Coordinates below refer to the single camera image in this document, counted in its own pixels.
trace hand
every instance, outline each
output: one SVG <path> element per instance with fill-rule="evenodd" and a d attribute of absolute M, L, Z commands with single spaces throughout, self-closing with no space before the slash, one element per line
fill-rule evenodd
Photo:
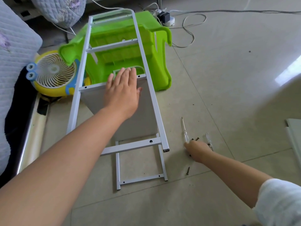
<path fill-rule="evenodd" d="M 137 76 L 135 68 L 124 67 L 114 75 L 108 77 L 104 106 L 119 111 L 124 120 L 130 118 L 138 108 L 142 87 L 137 89 Z"/>
<path fill-rule="evenodd" d="M 204 156 L 207 153 L 212 153 L 211 148 L 202 141 L 190 140 L 189 143 L 184 143 L 187 151 L 191 155 L 194 161 L 203 163 Z"/>

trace quilted blanket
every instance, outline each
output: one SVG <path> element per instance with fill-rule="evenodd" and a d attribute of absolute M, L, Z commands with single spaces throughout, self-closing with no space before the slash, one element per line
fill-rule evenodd
<path fill-rule="evenodd" d="M 63 28 L 72 27 L 84 14 L 87 0 L 31 0 L 48 20 Z"/>
<path fill-rule="evenodd" d="M 0 175 L 11 151 L 4 124 L 13 99 L 13 87 L 20 71 L 34 60 L 41 45 L 41 37 L 0 0 Z"/>

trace tile floor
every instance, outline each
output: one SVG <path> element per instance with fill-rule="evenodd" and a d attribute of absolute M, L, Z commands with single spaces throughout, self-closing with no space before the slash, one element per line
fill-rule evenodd
<path fill-rule="evenodd" d="M 139 10 L 135 0 L 124 7 Z M 163 0 L 168 10 L 299 11 L 299 0 Z M 299 15 L 207 13 L 190 30 L 187 48 L 166 47 L 172 86 L 157 92 L 170 152 L 164 153 L 168 182 L 156 179 L 116 191 L 115 156 L 96 163 L 63 225 L 242 225 L 256 222 L 252 210 L 205 166 L 184 152 L 181 116 L 190 137 L 209 132 L 214 150 L 276 178 L 301 185 L 300 170 L 284 131 L 284 119 L 301 118 L 301 27 Z M 180 26 L 184 16 L 176 16 Z M 74 26 L 77 32 L 85 17 Z M 187 24 L 202 21 L 193 16 Z M 45 22 L 35 30 L 41 53 L 64 43 L 64 35 Z M 188 45 L 184 30 L 173 42 Z M 66 131 L 71 98 L 49 110 L 42 151 Z M 79 123 L 92 113 L 80 105 Z M 161 173 L 156 147 L 120 154 L 122 178 Z"/>

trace white sleeve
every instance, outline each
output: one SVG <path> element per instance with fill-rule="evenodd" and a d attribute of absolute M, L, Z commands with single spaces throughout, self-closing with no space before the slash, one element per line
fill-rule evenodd
<path fill-rule="evenodd" d="M 301 187 L 269 179 L 262 184 L 253 210 L 264 226 L 301 226 Z"/>

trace forearm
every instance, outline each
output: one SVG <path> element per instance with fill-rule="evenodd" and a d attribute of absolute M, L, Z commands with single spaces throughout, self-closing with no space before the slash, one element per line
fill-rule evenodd
<path fill-rule="evenodd" d="M 114 110 L 100 110 L 7 183 L 0 190 L 1 224 L 61 224 L 122 122 Z"/>
<path fill-rule="evenodd" d="M 202 163 L 212 170 L 246 205 L 253 208 L 261 185 L 269 175 L 244 163 L 229 159 L 215 152 L 206 152 Z"/>

